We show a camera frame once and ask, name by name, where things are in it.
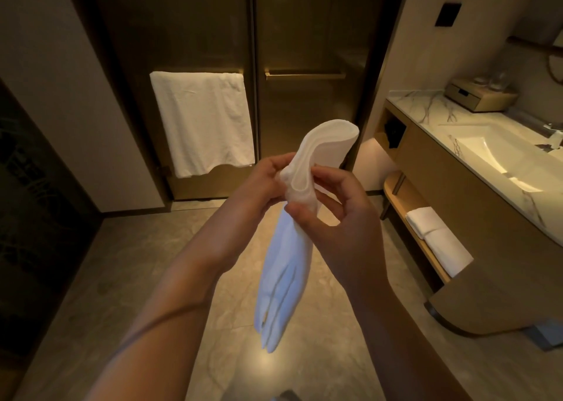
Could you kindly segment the person's right hand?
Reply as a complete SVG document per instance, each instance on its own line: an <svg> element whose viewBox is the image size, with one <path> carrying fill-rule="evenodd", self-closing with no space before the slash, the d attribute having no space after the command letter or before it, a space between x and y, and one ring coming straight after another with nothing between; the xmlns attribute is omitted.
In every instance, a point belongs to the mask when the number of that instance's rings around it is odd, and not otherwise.
<svg viewBox="0 0 563 401"><path fill-rule="evenodd" d="M314 181L341 185L346 197L346 217L334 227L330 245L317 247L336 280L345 289L352 285L376 288L389 284L384 241L378 213L362 184L345 170L313 166Z"/></svg>

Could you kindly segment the white rubber glove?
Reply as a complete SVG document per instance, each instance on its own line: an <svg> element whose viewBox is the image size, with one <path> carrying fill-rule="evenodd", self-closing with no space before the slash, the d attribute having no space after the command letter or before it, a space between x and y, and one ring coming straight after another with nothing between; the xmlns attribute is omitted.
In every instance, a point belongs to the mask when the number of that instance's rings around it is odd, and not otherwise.
<svg viewBox="0 0 563 401"><path fill-rule="evenodd" d="M319 201L311 167L338 168L358 135L358 127L347 120L329 120L313 128L279 173L286 201L305 205L317 216ZM305 291L312 253L313 242L282 210L264 259L254 318L261 347L269 354L278 347Z"/></svg>

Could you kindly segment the person's left forearm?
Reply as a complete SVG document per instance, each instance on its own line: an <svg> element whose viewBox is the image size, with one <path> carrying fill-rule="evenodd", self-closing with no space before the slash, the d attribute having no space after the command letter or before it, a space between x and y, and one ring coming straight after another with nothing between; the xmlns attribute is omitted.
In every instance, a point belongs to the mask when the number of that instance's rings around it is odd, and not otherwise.
<svg viewBox="0 0 563 401"><path fill-rule="evenodd" d="M219 278L176 259L84 401L185 401Z"/></svg>

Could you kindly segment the person's right forearm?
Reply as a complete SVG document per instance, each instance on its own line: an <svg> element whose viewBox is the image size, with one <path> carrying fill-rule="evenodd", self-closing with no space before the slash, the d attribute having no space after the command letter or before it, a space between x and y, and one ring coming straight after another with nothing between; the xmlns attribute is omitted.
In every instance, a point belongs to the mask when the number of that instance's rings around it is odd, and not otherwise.
<svg viewBox="0 0 563 401"><path fill-rule="evenodd" d="M388 283L345 291L386 401L472 401Z"/></svg>

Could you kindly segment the gold door towel bar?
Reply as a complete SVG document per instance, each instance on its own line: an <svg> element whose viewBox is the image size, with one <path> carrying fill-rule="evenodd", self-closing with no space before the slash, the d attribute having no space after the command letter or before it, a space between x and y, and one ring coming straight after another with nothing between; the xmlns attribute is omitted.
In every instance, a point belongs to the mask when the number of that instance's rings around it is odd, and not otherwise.
<svg viewBox="0 0 563 401"><path fill-rule="evenodd" d="M158 66L150 70L151 72L171 72L171 73L239 73L244 74L243 68L217 68L217 67L180 67L180 66Z"/></svg>
<svg viewBox="0 0 563 401"><path fill-rule="evenodd" d="M264 70L266 81L340 81L346 78L344 72L311 72L311 71L292 71L280 69Z"/></svg>

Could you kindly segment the black hair dryer bag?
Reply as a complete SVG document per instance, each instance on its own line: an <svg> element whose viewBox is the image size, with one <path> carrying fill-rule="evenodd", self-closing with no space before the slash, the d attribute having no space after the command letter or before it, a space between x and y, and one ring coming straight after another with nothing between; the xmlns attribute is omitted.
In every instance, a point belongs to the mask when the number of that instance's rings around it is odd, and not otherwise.
<svg viewBox="0 0 563 401"><path fill-rule="evenodd" d="M389 143L389 149L397 149L406 131L406 125L392 115L384 123L384 133Z"/></svg>

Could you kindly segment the small folded white towel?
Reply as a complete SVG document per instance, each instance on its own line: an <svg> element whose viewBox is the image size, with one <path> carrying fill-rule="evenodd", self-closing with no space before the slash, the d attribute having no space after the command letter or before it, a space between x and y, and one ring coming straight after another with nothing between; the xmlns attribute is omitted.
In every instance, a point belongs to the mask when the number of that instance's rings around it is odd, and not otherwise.
<svg viewBox="0 0 563 401"><path fill-rule="evenodd" d="M405 219L418 238L422 240L431 232L447 227L432 207L419 207L408 211Z"/></svg>

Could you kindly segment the large folded white towel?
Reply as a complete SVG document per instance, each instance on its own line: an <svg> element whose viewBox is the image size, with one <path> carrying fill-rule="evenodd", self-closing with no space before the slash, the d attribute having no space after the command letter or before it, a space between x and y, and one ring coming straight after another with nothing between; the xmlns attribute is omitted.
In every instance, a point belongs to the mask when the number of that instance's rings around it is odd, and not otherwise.
<svg viewBox="0 0 563 401"><path fill-rule="evenodd" d="M427 233L424 240L451 278L459 274L474 260L453 232L446 227Z"/></svg>

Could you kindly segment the bronze glass shower door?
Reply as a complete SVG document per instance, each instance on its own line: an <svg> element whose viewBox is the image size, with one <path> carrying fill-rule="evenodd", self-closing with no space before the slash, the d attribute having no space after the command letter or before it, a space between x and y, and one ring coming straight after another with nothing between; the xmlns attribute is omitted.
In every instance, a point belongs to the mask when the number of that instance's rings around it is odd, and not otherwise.
<svg viewBox="0 0 563 401"><path fill-rule="evenodd" d="M323 122L355 122L383 0L255 0L261 157L296 151ZM266 81L264 70L344 72Z"/></svg>
<svg viewBox="0 0 563 401"><path fill-rule="evenodd" d="M218 166L178 179L149 75L158 66L243 68L254 144L250 0L95 0L137 113L174 200L227 198L250 169Z"/></svg>

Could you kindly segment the white sink basin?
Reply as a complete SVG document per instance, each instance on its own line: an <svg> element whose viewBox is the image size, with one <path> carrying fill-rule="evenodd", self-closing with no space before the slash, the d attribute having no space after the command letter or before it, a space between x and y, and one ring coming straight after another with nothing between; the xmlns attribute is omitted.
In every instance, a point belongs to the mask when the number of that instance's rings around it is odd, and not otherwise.
<svg viewBox="0 0 563 401"><path fill-rule="evenodd" d="M491 124L440 125L467 162L478 157L526 193L563 193L563 162Z"/></svg>

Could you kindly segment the beige amenity tray box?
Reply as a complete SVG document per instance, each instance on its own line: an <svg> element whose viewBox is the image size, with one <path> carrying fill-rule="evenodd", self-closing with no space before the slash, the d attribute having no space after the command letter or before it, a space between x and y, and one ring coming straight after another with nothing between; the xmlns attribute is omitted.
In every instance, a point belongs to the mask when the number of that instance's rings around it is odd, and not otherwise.
<svg viewBox="0 0 563 401"><path fill-rule="evenodd" d="M466 78L453 78L444 96L472 113L502 112L514 105L518 93L510 89L491 90L486 84L476 84Z"/></svg>

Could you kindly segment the chrome faucet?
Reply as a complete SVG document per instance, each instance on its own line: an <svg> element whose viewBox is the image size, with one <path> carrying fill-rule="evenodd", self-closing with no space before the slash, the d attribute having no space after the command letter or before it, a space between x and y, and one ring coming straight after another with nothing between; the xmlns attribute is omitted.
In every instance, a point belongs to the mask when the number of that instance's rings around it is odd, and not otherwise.
<svg viewBox="0 0 563 401"><path fill-rule="evenodd" d="M547 139L544 143L536 144L537 148L547 153L558 150L563 143L563 122L546 123L539 129L539 134Z"/></svg>

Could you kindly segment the dark framed vanity mirror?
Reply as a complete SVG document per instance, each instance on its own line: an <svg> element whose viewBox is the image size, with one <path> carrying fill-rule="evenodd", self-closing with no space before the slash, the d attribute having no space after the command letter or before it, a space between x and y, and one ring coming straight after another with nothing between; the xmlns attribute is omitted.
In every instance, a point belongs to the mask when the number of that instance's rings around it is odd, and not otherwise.
<svg viewBox="0 0 563 401"><path fill-rule="evenodd" d="M509 36L506 42L543 56L549 77L556 84L563 85L563 28L555 36L553 42L547 45L514 35Z"/></svg>

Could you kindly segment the grey bathroom scale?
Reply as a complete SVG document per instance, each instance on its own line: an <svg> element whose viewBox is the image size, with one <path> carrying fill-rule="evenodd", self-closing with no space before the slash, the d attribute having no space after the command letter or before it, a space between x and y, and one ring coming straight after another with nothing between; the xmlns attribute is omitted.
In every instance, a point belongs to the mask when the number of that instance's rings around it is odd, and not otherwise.
<svg viewBox="0 0 563 401"><path fill-rule="evenodd" d="M563 322L549 320L521 331L544 352L563 349Z"/></svg>

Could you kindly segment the black wall switch panel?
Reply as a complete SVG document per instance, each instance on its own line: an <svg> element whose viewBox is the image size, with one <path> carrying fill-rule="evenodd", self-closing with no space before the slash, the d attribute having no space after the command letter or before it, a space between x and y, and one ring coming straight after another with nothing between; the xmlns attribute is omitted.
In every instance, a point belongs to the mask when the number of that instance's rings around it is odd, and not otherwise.
<svg viewBox="0 0 563 401"><path fill-rule="evenodd" d="M449 28L453 27L454 22L460 12L462 3L460 2L445 2L435 21L435 27Z"/></svg>

